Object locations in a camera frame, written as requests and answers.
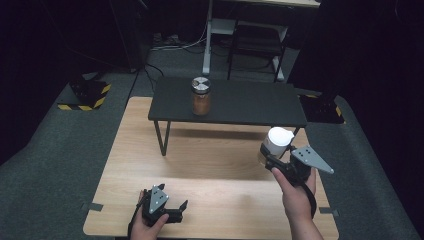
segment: chair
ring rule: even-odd
[[[275,27],[284,26],[287,30],[293,22],[293,16],[294,8],[290,6],[249,3],[241,7],[236,17],[233,41],[227,59],[227,80],[231,75],[233,55],[242,54],[266,57],[270,59],[270,63],[278,56],[278,66],[274,74],[274,83],[277,82],[288,34],[281,40],[281,34]]]

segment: chair leg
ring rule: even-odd
[[[283,56],[284,56],[284,52],[286,51],[286,47],[284,46],[282,49],[281,49],[281,55],[280,55],[280,57],[278,58],[278,66],[277,66],[277,69],[275,69],[275,74],[274,74],[274,83],[276,83],[277,82],[277,80],[278,80],[278,73],[280,72],[280,69],[281,69],[281,63],[283,62]]]
[[[230,49],[228,53],[228,72],[227,72],[227,80],[230,80],[231,68],[233,66],[233,50]]]
[[[277,68],[275,69],[275,74],[274,74],[274,83],[276,83],[277,82],[277,80],[278,80],[278,73],[280,72],[280,69],[281,69],[281,62],[283,61],[283,56],[281,55],[279,58],[278,58],[278,66],[277,66]]]

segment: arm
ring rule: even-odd
[[[301,187],[293,187],[286,177],[277,168],[272,169],[272,174],[283,191],[283,205],[287,218],[289,219],[292,238],[301,239],[323,239],[311,217],[311,206],[305,191]],[[306,185],[315,194],[316,170],[311,169]]]
[[[140,192],[138,201],[143,197],[143,191]],[[169,218],[168,214],[162,215],[152,227],[148,227],[142,218],[142,207],[138,209],[135,222],[131,230],[131,240],[156,240],[157,236]]]

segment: glass jar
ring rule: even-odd
[[[193,113],[199,116],[208,114],[211,107],[211,82],[197,77],[191,82]]]

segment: wood grain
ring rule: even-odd
[[[144,97],[128,103],[93,199],[103,209],[89,211],[87,235],[126,236],[140,190],[165,183],[167,208],[189,202],[183,222],[165,225],[160,237],[291,239],[281,190],[257,160],[268,127],[172,123],[162,156],[147,119],[150,103]],[[301,129],[294,145],[307,144]],[[316,199],[329,207],[319,174]],[[317,211],[315,223],[325,239],[338,239],[331,214]]]

